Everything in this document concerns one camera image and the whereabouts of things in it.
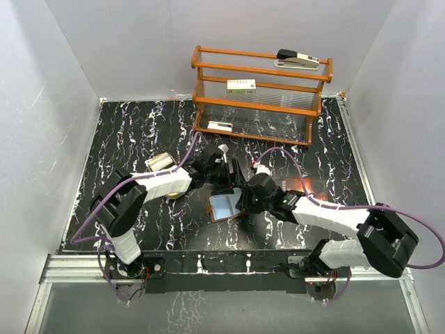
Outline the brown leather card holder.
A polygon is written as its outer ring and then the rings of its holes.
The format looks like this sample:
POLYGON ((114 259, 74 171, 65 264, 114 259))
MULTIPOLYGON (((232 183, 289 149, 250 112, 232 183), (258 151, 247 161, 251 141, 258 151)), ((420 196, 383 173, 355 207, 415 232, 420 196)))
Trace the brown leather card holder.
POLYGON ((244 214, 237 208, 241 199, 242 190, 233 188, 222 193, 209 196, 207 199, 206 213, 213 223, 233 219, 244 214))

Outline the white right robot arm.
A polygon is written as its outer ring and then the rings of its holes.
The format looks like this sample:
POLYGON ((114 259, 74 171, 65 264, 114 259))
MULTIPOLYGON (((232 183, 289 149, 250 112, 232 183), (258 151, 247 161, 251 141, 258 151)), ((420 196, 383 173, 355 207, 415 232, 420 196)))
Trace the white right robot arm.
POLYGON ((248 214, 269 212, 280 221, 312 225, 346 236, 322 239, 311 253, 291 264, 293 271, 326 276, 341 267, 372 267, 400 278, 418 242, 417 235, 386 207, 353 209, 319 201, 301 191, 285 191, 266 173, 254 175, 242 188, 236 208, 248 214))

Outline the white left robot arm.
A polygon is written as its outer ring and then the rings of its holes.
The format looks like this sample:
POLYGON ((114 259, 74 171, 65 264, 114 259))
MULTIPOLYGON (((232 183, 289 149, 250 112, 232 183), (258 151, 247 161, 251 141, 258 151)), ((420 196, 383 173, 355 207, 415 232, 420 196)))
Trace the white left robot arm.
POLYGON ((171 194, 184 195, 205 184, 212 184, 216 194, 240 196, 245 178, 236 158, 227 159, 227 146, 209 145, 196 157, 186 156, 179 164, 160 170, 128 173, 117 169, 94 197, 90 218, 104 229, 117 258, 116 268, 135 278, 143 271, 143 252, 136 241, 133 226, 147 202, 171 194))

